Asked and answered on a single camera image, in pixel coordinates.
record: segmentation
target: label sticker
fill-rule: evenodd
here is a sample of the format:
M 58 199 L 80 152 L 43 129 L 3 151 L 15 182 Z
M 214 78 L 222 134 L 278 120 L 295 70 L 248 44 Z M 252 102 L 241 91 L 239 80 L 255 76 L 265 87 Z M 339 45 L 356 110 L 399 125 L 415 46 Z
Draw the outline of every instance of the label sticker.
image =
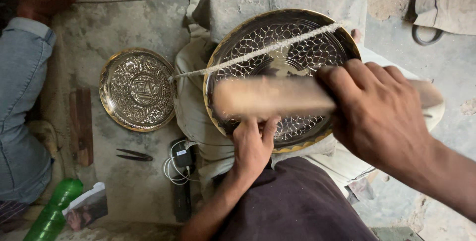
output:
M 177 152 L 177 156 L 179 156 L 179 155 L 183 155 L 183 154 L 186 154 L 186 153 L 187 153 L 187 151 L 185 151 L 185 150 L 182 150 L 182 151 L 179 151 L 179 152 Z

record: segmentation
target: plate rim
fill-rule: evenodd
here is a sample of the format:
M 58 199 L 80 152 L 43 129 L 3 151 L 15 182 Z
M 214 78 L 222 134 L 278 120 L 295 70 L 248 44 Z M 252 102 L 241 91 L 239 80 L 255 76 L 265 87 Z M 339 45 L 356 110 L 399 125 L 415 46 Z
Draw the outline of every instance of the plate rim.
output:
M 260 13 L 258 15 L 255 15 L 253 16 L 252 18 L 249 18 L 247 20 L 245 20 L 244 22 L 242 22 L 241 24 L 237 25 L 232 31 L 230 31 L 221 41 L 220 43 L 218 44 L 218 46 L 215 48 L 215 50 L 213 51 L 213 53 L 211 54 L 211 57 L 207 63 L 207 67 L 206 68 L 209 68 L 212 64 L 213 64 L 213 61 L 215 59 L 215 56 L 217 54 L 217 52 L 220 50 L 220 48 L 222 47 L 223 44 L 225 44 L 226 41 L 228 41 L 228 39 L 232 36 L 232 34 L 234 34 L 235 32 L 237 32 L 238 30 L 240 30 L 244 25 L 252 22 L 253 20 L 257 19 L 257 18 L 260 18 L 262 16 L 266 16 L 266 15 L 269 15 L 269 14 L 273 14 L 273 13 L 282 13 L 282 12 L 289 12 L 289 11 L 292 11 L 292 12 L 305 12 L 305 13 L 310 13 L 312 15 L 320 15 L 320 16 L 323 16 L 324 18 L 326 19 L 329 19 L 330 21 L 332 21 L 333 23 L 335 23 L 336 21 L 332 18 L 330 18 L 329 16 L 323 14 L 323 13 L 319 13 L 319 12 L 316 12 L 316 11 L 312 11 L 312 10 L 307 10 L 307 9 L 299 9 L 299 8 L 284 8 L 284 9 L 278 9 L 278 10 L 272 10 L 272 11 L 267 11 L 265 13 Z M 352 38 L 352 36 L 349 34 L 349 32 L 344 28 L 344 27 L 339 27 L 339 28 L 342 28 L 345 32 L 345 34 L 348 35 L 348 37 L 352 40 L 352 42 L 354 43 L 353 45 L 353 48 L 355 49 L 354 52 L 360 57 L 360 52 L 358 50 L 358 47 L 357 47 L 357 44 L 355 43 L 354 39 Z M 223 135 L 227 135 L 226 132 L 225 132 L 225 129 L 223 129 L 222 127 L 220 127 L 218 125 L 218 121 L 217 119 L 215 119 L 213 116 L 212 116 L 212 110 L 211 108 L 208 107 L 209 105 L 209 98 L 207 96 L 207 79 L 208 79 L 208 76 L 209 74 L 205 74 L 204 77 L 203 77 L 203 99 L 204 99 L 204 104 L 205 104 L 205 109 L 207 110 L 207 113 L 208 113 L 208 116 L 210 117 L 211 121 L 213 122 L 213 124 L 215 125 L 215 127 L 217 127 L 217 129 L 223 134 Z M 332 128 L 329 128 L 327 129 L 323 134 L 320 134 L 318 136 L 316 136 L 315 140 L 312 141 L 305 141 L 303 143 L 300 143 L 300 144 L 295 144 L 295 145 L 292 145 L 292 148 L 289 148 L 290 146 L 288 147 L 281 147 L 281 148 L 274 148 L 273 149 L 273 152 L 272 153 L 287 153 L 287 152 L 293 152 L 293 151 L 298 151 L 300 149 L 303 149 L 305 147 L 308 147 L 308 146 L 311 146 L 319 141 L 321 141 L 322 139 L 324 139 L 325 137 L 329 136 L 331 133 L 332 133 Z

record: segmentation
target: brass plate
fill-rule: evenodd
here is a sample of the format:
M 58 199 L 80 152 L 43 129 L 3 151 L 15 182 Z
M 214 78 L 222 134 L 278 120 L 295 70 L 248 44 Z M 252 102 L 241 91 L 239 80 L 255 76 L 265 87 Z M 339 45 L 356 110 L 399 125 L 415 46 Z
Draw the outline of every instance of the brass plate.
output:
M 101 71 L 99 96 L 108 114 L 121 126 L 149 132 L 175 116 L 172 65 L 157 53 L 130 48 L 111 56 Z
M 221 64 L 267 45 L 307 33 L 335 21 L 321 13 L 301 9 L 282 9 L 259 14 L 233 29 L 213 52 L 207 67 Z M 248 61 L 205 75 L 203 96 L 208 114 L 225 135 L 232 134 L 239 122 L 222 119 L 213 109 L 213 89 L 224 79 L 250 76 L 307 75 L 313 76 L 322 65 L 342 65 L 358 58 L 357 46 L 344 29 L 325 32 L 280 50 L 256 56 Z M 275 134 L 275 152 L 289 152 L 309 146 L 329 135 L 331 125 L 325 117 L 283 118 Z

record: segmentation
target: pliers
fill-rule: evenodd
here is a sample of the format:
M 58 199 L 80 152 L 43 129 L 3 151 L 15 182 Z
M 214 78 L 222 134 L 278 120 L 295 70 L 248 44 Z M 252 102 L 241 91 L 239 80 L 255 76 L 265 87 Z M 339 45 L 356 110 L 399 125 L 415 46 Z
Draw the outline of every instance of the pliers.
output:
M 139 153 L 139 152 L 135 152 L 135 151 L 127 150 L 127 149 L 121 149 L 121 148 L 116 148 L 116 150 L 119 150 L 121 152 L 128 153 L 128 154 L 136 155 L 136 156 L 116 155 L 118 157 L 122 157 L 125 159 L 136 160 L 136 161 L 152 161 L 152 159 L 154 159 L 153 157 L 146 155 L 144 153 Z

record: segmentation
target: wooden block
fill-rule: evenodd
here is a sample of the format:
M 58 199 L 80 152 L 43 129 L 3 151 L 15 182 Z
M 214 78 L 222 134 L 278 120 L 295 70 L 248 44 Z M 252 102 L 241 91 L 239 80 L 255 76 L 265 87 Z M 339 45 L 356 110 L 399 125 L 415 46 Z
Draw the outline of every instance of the wooden block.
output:
M 420 94 L 422 109 L 444 102 L 431 83 L 409 81 Z M 274 115 L 326 116 L 337 108 L 334 99 L 311 77 L 225 80 L 215 88 L 213 104 L 222 116 L 233 114 L 263 120 Z
M 90 89 L 78 88 L 69 94 L 69 115 L 73 157 L 78 164 L 87 167 L 94 159 Z

